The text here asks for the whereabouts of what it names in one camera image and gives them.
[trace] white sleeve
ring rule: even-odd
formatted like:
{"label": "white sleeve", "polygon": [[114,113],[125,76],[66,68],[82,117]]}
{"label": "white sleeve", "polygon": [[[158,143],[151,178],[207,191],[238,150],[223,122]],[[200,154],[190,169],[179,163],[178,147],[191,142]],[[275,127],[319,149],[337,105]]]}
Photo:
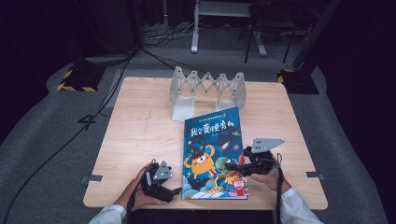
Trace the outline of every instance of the white sleeve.
{"label": "white sleeve", "polygon": [[280,219],[284,224],[322,223],[294,188],[282,194]]}
{"label": "white sleeve", "polygon": [[104,207],[102,211],[90,221],[90,224],[121,224],[125,216],[125,208],[121,205],[113,204]]}

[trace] orange cartoon animal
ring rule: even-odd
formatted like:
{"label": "orange cartoon animal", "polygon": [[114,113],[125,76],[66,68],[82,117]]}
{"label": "orange cartoon animal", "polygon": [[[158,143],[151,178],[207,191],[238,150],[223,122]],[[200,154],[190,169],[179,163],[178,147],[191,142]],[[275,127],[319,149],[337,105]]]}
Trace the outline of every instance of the orange cartoon animal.
{"label": "orange cartoon animal", "polygon": [[190,158],[186,158],[184,160],[184,166],[187,168],[191,168],[192,172],[194,173],[194,179],[196,179],[198,175],[203,174],[204,172],[209,172],[211,175],[216,175],[215,163],[212,159],[212,156],[215,154],[215,148],[212,145],[207,145],[206,147],[210,148],[210,155],[206,152],[195,153],[192,156],[191,165],[188,164],[188,160]]}

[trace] black cable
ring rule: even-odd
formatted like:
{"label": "black cable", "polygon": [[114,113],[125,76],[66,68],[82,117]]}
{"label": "black cable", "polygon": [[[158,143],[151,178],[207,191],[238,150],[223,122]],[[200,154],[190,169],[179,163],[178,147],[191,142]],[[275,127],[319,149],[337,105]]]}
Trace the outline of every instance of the black cable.
{"label": "black cable", "polygon": [[174,67],[172,67],[171,65],[169,65],[168,63],[164,62],[163,60],[159,59],[157,56],[155,56],[154,54],[146,51],[145,49],[141,48],[145,53],[147,53],[148,55],[152,56],[153,58],[157,59],[158,61],[162,62],[163,64],[165,64],[166,66],[168,66],[171,70],[175,70]]}
{"label": "black cable", "polygon": [[74,0],[74,3],[76,4],[76,6],[77,6],[77,8],[78,8],[79,13],[81,13],[82,17],[84,17],[85,22],[87,22],[88,26],[90,27],[93,36],[95,36],[96,40],[99,41],[99,43],[102,44],[102,46],[103,46],[105,49],[108,49],[108,50],[110,50],[111,52],[115,52],[115,53],[130,53],[130,52],[133,51],[133,49],[131,49],[131,50],[127,51],[127,52],[116,51],[116,50],[114,50],[114,49],[109,48],[107,45],[105,45],[105,43],[102,41],[102,39],[99,38],[99,36],[98,36],[98,35],[96,34],[96,32],[93,30],[93,28],[92,28],[92,26],[91,26],[91,23],[88,21],[88,18],[85,16],[85,14],[84,14],[84,12],[82,11],[81,7],[79,6],[78,2],[77,2],[76,0]]}
{"label": "black cable", "polygon": [[111,98],[113,97],[113,95],[115,94],[116,89],[117,89],[117,87],[120,85],[120,82],[121,82],[121,80],[122,80],[122,76],[123,76],[124,70],[125,70],[125,68],[126,68],[126,65],[127,65],[127,64],[129,63],[129,61],[131,61],[131,59],[135,56],[135,53],[136,53],[136,51],[134,50],[134,51],[132,52],[132,54],[128,57],[127,63],[121,68],[119,79],[116,81],[116,83],[114,84],[114,86],[110,89],[110,91],[108,92],[107,96],[106,96],[106,97],[102,100],[102,102],[99,104],[99,109],[98,109],[98,110],[99,110],[99,114],[100,114],[100,115],[102,115],[102,116],[104,116],[104,117],[107,117],[107,118],[110,117],[109,115],[103,114],[103,113],[102,113],[102,110],[106,107],[106,105],[108,104],[108,102],[110,101],[110,99],[111,99]]}
{"label": "black cable", "polygon": [[[282,162],[282,156],[278,153],[277,154],[278,157],[278,162],[279,164]],[[281,205],[281,196],[282,196],[282,183],[283,180],[285,179],[285,177],[283,176],[283,171],[282,169],[279,167],[278,168],[278,178],[277,178],[277,190],[276,190],[276,222],[278,224],[281,224],[281,220],[280,220],[280,205]]]}
{"label": "black cable", "polygon": [[[125,68],[127,66],[127,64],[129,63],[129,61],[131,61],[133,57],[130,57],[129,60],[127,62],[125,62],[124,66],[122,67],[121,71],[120,71],[120,77],[122,77],[123,72],[125,71]],[[6,211],[4,220],[3,220],[3,224],[7,223],[8,220],[8,216],[9,213],[11,212],[11,208],[12,205],[15,203],[15,201],[17,200],[18,196],[20,195],[20,193],[22,192],[22,190],[24,189],[24,187],[29,183],[29,181],[52,159],[54,158],[56,155],[58,155],[65,147],[67,147],[74,139],[76,139],[76,137],[87,128],[87,126],[89,126],[91,124],[91,122],[101,113],[101,111],[106,107],[106,105],[108,104],[108,102],[110,101],[111,97],[114,95],[114,91],[111,94],[111,96],[107,99],[107,101],[104,103],[104,105],[102,107],[99,108],[99,110],[96,112],[95,115],[93,115],[92,117],[90,117],[90,119],[88,120],[88,122],[75,134],[73,135],[63,146],[61,146],[58,150],[55,151],[55,153],[53,153],[48,159],[46,159],[37,169],[35,169],[35,171],[23,182],[23,184],[21,185],[21,187],[18,189],[17,193],[14,195],[14,197],[11,200],[11,203],[8,206],[8,209]]]}
{"label": "black cable", "polygon": [[[190,28],[190,26],[184,27],[184,28],[174,28],[171,32],[171,34],[175,34],[175,33],[180,33],[183,34],[185,30],[188,30]],[[167,32],[170,31],[169,28],[167,29],[156,29],[156,30],[147,30],[145,31],[145,33],[148,33],[149,35],[146,35],[147,39],[154,39],[157,37],[161,37],[161,36],[166,36],[169,35],[167,34]]]}
{"label": "black cable", "polygon": [[137,188],[140,186],[140,184],[142,183],[143,178],[146,176],[146,172],[150,171],[151,169],[152,169],[151,165],[145,167],[145,173],[143,173],[142,176],[140,176],[139,181],[137,181],[137,184],[134,187],[134,191],[132,191],[132,194],[129,197],[129,201],[128,201],[127,206],[126,206],[126,214],[127,214],[126,215],[126,218],[127,218],[127,222],[126,223],[132,223],[132,222],[130,222],[129,218],[131,216],[132,208],[134,207],[135,195],[136,195],[137,191],[139,190]]}
{"label": "black cable", "polygon": [[[175,67],[172,67],[170,64],[164,62],[164,61],[161,60],[161,59],[164,59],[164,60],[167,60],[167,61],[171,61],[171,62],[174,62],[174,63],[180,63],[180,62],[177,62],[177,61],[172,60],[172,59],[166,59],[166,58],[164,58],[164,57],[162,57],[162,56],[152,54],[152,53],[146,51],[146,50],[143,49],[143,48],[141,48],[141,49],[142,49],[145,53],[147,53],[148,55],[150,55],[151,57],[157,59],[157,60],[160,61],[161,63],[164,63],[166,66],[168,66],[168,67],[169,67],[170,69],[172,69],[172,70],[175,70]],[[186,63],[180,63],[180,64],[184,64],[184,65],[186,65],[186,66],[188,66],[188,67],[195,68],[195,69],[197,69],[197,70],[199,70],[199,71],[201,71],[201,72],[203,72],[203,73],[205,73],[205,74],[207,73],[206,71],[204,71],[204,70],[202,70],[202,69],[200,69],[200,68],[194,67],[194,66],[192,66],[192,65],[190,65],[190,64],[186,64]]]}
{"label": "black cable", "polygon": [[[166,61],[171,61],[171,62],[174,62],[174,63],[180,63],[180,62],[177,62],[177,61],[172,60],[172,59],[166,59],[166,58],[164,58],[164,57],[162,57],[162,56],[159,56],[159,55],[155,55],[155,56],[157,56],[157,57],[159,57],[159,58],[161,58],[161,59],[164,59],[164,60],[166,60]],[[202,69],[200,69],[200,68],[194,67],[194,66],[192,66],[192,65],[190,65],[190,64],[186,64],[186,63],[180,63],[180,64],[186,65],[186,66],[191,67],[191,68],[195,68],[196,70],[201,71],[201,72],[203,72],[204,74],[207,73],[206,71],[204,71],[204,70],[202,70]]]}
{"label": "black cable", "polygon": [[[154,35],[152,37],[145,38],[145,47],[148,47],[148,48],[163,47],[173,40],[179,40],[179,39],[186,37],[187,35],[192,35],[192,33],[190,33],[190,31],[193,29],[192,26],[193,26],[193,23],[191,25],[187,26],[186,28],[179,28],[178,30],[180,30],[181,32],[177,31],[177,29],[174,29],[170,34],[167,34],[167,32],[169,31],[169,29],[167,29],[161,35]],[[148,43],[148,39],[155,39],[157,37],[158,37],[157,44]]]}

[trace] wooden table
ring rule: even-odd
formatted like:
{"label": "wooden table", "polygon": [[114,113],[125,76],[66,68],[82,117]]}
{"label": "wooden table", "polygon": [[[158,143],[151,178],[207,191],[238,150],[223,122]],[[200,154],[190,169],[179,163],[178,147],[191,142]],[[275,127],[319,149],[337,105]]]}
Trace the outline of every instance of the wooden table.
{"label": "wooden table", "polygon": [[[90,182],[84,203],[107,206],[118,198],[138,171],[155,159],[172,167],[173,177],[164,183],[169,189],[181,187],[184,122],[174,121],[169,101],[170,78],[127,77],[108,124],[93,175],[102,182]],[[247,101],[240,109],[244,147],[254,138],[282,138],[285,143],[272,149],[281,153],[285,177],[305,198],[311,209],[325,209],[327,200],[315,172],[300,126],[282,84],[246,82]],[[195,98],[194,116],[214,112],[215,93]],[[263,183],[248,178],[247,200],[183,201],[181,195],[161,209],[276,209],[276,193]]]}

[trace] book cover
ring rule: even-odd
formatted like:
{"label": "book cover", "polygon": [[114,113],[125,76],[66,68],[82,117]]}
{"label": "book cover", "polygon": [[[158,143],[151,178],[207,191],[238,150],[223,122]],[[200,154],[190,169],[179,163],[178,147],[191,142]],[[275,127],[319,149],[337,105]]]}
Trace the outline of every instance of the book cover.
{"label": "book cover", "polygon": [[246,199],[248,182],[225,163],[245,162],[238,107],[186,119],[182,199]]}

